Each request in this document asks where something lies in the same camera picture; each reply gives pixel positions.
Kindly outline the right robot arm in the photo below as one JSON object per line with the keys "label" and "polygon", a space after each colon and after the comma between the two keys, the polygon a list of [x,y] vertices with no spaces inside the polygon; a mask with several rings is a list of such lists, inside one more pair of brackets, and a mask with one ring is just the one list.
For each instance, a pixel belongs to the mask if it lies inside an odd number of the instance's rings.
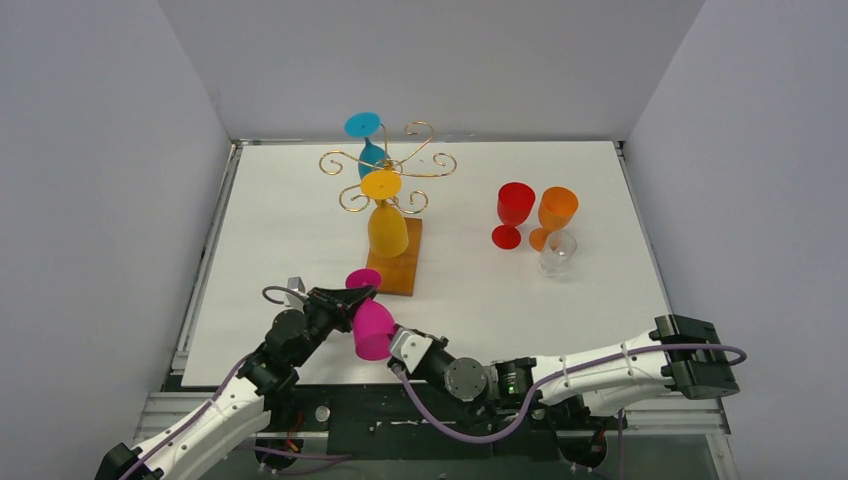
{"label": "right robot arm", "polygon": [[445,394],[472,422],[564,405],[565,419],[580,429],[668,392],[690,400],[735,395],[733,368],[746,358],[721,342],[714,324],[676,314],[657,317],[653,329],[631,339],[573,354],[484,365],[450,354],[447,345],[444,337],[398,327],[389,366]]}

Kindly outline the orange wine glass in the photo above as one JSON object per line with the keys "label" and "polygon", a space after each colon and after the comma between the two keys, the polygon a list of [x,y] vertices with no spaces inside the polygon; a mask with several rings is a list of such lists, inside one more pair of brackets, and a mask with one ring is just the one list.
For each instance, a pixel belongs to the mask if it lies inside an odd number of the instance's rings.
{"label": "orange wine glass", "polygon": [[548,236],[568,225],[578,208],[579,200],[573,191],[560,186],[546,189],[538,208],[540,227],[534,229],[529,236],[531,247],[541,251]]}

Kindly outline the clear patterned wine glass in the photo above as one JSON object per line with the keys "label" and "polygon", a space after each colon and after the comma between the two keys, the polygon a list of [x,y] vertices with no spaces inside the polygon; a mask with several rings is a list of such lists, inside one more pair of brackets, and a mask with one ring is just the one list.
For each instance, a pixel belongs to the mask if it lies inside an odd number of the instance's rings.
{"label": "clear patterned wine glass", "polygon": [[564,230],[552,232],[540,251],[539,271],[546,277],[558,277],[568,267],[577,250],[575,237]]}

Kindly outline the magenta wine glass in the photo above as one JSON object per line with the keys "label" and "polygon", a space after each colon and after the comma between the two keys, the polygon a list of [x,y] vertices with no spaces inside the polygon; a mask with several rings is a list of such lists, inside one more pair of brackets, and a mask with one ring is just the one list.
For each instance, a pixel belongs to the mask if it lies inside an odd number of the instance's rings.
{"label": "magenta wine glass", "polygon": [[[351,272],[346,278],[346,287],[379,288],[381,274],[374,269],[362,268]],[[365,361],[387,360],[391,354],[389,345],[396,332],[396,323],[389,310],[372,298],[367,298],[358,308],[353,320],[355,354]]]}

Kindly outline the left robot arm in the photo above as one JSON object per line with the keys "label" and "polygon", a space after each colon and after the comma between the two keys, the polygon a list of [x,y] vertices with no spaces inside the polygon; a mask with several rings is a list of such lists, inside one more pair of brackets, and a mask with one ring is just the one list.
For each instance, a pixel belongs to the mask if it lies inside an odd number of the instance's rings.
{"label": "left robot arm", "polygon": [[236,362],[213,395],[155,437],[109,450],[98,479],[197,479],[251,435],[289,428],[298,370],[334,331],[352,330],[374,286],[315,287],[301,308],[282,310],[264,340]]}

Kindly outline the gold wire rack wooden base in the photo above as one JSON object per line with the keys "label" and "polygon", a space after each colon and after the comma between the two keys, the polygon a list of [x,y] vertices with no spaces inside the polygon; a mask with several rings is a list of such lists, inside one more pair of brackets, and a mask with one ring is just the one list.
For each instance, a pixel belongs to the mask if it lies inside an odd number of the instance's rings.
{"label": "gold wire rack wooden base", "polygon": [[[408,172],[406,164],[414,159],[426,146],[428,146],[435,136],[435,129],[425,121],[413,121],[404,127],[404,134],[409,137],[421,136],[423,141],[413,149],[412,152],[394,157],[389,150],[389,133],[383,121],[381,129],[370,136],[370,139],[376,145],[383,147],[386,153],[386,158],[382,161],[380,168],[374,170],[391,170],[396,172],[402,181],[400,192],[397,194],[397,202],[395,206],[400,210],[405,219],[409,244],[408,248],[401,255],[394,258],[378,257],[370,252],[368,239],[368,222],[367,222],[367,240],[368,253],[365,268],[377,270],[382,276],[382,283],[378,291],[383,294],[407,296],[414,294],[416,275],[418,270],[418,262],[421,248],[421,239],[423,234],[423,222],[419,216],[429,207],[429,197],[422,190],[413,190],[408,194],[407,203],[401,202],[401,193],[403,190],[403,181],[406,179],[439,179],[453,175],[458,167],[456,158],[446,152],[437,152],[432,155],[432,163],[436,170],[433,172]],[[353,155],[343,150],[330,150],[321,155],[318,160],[320,171],[327,176],[337,176],[345,169],[342,163],[343,159],[348,159],[355,164],[355,169],[358,175],[358,181],[342,189],[337,197],[339,206],[348,213],[367,212],[369,217],[375,209],[375,203],[369,200],[361,191],[360,185],[362,179],[358,174],[358,157],[359,154]]]}

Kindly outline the red wine glass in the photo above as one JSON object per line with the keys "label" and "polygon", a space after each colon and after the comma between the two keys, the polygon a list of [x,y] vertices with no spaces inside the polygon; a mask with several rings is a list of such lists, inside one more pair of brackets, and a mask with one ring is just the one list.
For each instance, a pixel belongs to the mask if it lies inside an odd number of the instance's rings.
{"label": "red wine glass", "polygon": [[534,190],[524,183],[509,182],[500,187],[496,211],[501,224],[491,234],[498,248],[512,250],[520,245],[522,235],[518,227],[529,217],[535,200]]}

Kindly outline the yellow wine glass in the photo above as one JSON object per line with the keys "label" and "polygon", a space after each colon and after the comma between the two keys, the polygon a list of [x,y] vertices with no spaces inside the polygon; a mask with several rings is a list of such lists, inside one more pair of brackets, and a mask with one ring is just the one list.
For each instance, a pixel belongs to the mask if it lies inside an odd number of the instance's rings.
{"label": "yellow wine glass", "polygon": [[394,258],[409,244],[405,219],[395,206],[400,192],[400,176],[391,170],[374,170],[361,182],[362,193],[375,203],[368,221],[370,252],[378,257]]}

